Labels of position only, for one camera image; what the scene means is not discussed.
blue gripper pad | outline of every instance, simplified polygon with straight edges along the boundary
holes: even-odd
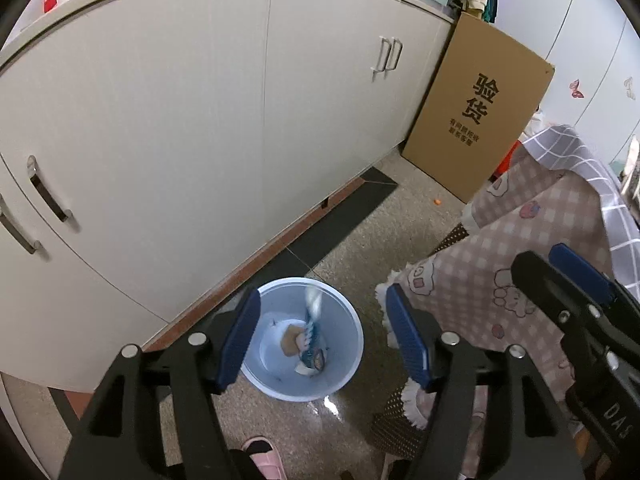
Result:
[[[235,322],[228,329],[220,349],[216,385],[221,391],[226,390],[238,378],[244,355],[260,318],[260,292],[254,289],[246,294],[236,307],[235,314]]]
[[[431,382],[429,351],[411,316],[412,307],[397,283],[386,290],[386,314],[396,334],[404,368],[415,382],[426,388]]]
[[[608,305],[614,300],[609,280],[565,244],[556,244],[551,247],[549,263],[597,304]]]

slipper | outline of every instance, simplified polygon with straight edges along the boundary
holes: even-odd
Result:
[[[269,439],[254,436],[242,444],[242,451],[249,453],[251,460],[267,480],[287,480],[280,454]]]

white cabinet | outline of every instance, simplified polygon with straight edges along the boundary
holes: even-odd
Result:
[[[607,75],[575,129],[593,154],[607,163],[615,158],[639,120],[640,38],[626,21]]]
[[[143,345],[166,323],[78,258],[4,164],[0,194],[0,369],[38,384],[92,391],[120,348]],[[25,247],[36,240],[42,247],[31,254]]]
[[[546,59],[571,0],[510,0],[507,5],[500,4],[498,0],[496,26]]]
[[[271,0],[264,109],[270,236],[406,135],[405,115],[416,113],[420,82],[424,93],[428,67],[433,72],[434,42],[442,46],[449,27],[397,0]],[[393,37],[386,65],[397,61],[396,70],[374,74]]]
[[[607,72],[624,25],[625,14],[615,0],[572,0],[547,57],[556,67],[540,104],[549,120],[578,121]],[[575,82],[577,89],[572,88]]]
[[[399,4],[397,10],[389,30],[402,41],[402,54],[398,59],[394,52],[390,66],[395,65],[396,59],[398,65],[384,75],[389,121],[383,151],[375,153],[372,160],[388,152],[389,145],[395,146],[406,138],[451,32],[449,23],[415,7]]]
[[[17,183],[83,260],[165,320],[268,240],[268,9],[269,0],[114,0],[0,76],[0,153]],[[78,227],[34,188],[30,155]]]
[[[91,390],[404,138],[449,30],[399,0],[105,0],[41,31],[0,73],[0,369]]]

butterfly sticker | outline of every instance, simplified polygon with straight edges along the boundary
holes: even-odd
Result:
[[[626,88],[626,96],[629,99],[636,100],[636,94],[633,89],[634,79],[630,77],[629,79],[625,79],[625,88]]]
[[[573,92],[571,92],[571,97],[582,99],[584,98],[584,94],[578,90],[579,84],[580,84],[580,80],[576,79],[573,83],[569,84],[569,88],[573,90]]]

terrazzo floor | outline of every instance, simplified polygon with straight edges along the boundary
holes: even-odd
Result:
[[[394,151],[376,167],[399,185],[324,257],[308,276],[345,295],[364,330],[364,355],[353,379],[315,402],[284,402],[265,396],[244,376],[214,404],[229,447],[264,435],[280,450],[289,480],[377,480],[383,453],[367,443],[369,423],[386,398],[406,380],[397,351],[386,346],[376,284],[392,269],[425,257],[458,222],[463,203]],[[441,201],[435,205],[434,200]],[[2,376],[27,439],[51,478],[57,478],[70,439],[46,388]],[[167,462],[180,462],[172,398],[161,403]]]

